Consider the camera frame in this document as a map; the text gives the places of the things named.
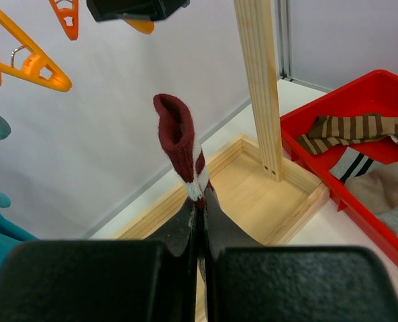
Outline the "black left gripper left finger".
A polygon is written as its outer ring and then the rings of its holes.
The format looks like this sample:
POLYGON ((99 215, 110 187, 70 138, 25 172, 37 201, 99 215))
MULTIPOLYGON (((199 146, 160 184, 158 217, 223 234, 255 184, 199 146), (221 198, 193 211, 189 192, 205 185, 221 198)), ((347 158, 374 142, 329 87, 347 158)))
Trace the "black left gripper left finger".
POLYGON ((0 268, 0 321, 193 321, 197 212, 146 239, 28 241, 0 268))

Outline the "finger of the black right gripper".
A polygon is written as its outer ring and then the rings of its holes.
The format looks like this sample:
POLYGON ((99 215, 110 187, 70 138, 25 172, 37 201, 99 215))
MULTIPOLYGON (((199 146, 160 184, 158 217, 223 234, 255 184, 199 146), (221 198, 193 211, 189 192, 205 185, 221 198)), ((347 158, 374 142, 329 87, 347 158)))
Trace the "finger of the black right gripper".
POLYGON ((164 21, 175 11, 189 4, 189 0, 86 0, 97 22, 119 19, 164 21))

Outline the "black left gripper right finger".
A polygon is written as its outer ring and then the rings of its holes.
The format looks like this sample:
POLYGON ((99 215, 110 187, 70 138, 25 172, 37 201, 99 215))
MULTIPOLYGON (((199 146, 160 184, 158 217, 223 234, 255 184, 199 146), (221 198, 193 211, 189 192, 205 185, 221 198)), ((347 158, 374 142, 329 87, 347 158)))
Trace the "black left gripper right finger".
POLYGON ((271 246, 250 237, 205 191, 210 321, 398 321, 379 258, 357 246, 271 246))

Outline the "beige sock maroon striped cuff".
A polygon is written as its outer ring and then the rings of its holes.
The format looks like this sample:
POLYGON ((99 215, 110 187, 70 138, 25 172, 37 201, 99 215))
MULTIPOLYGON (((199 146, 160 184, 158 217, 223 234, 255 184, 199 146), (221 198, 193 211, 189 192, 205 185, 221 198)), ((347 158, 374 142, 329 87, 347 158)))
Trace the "beige sock maroon striped cuff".
POLYGON ((195 135, 189 108, 177 97, 157 94, 153 98, 159 116, 161 148, 181 178, 188 197, 198 209, 205 207, 205 191, 212 189, 201 144, 195 135))

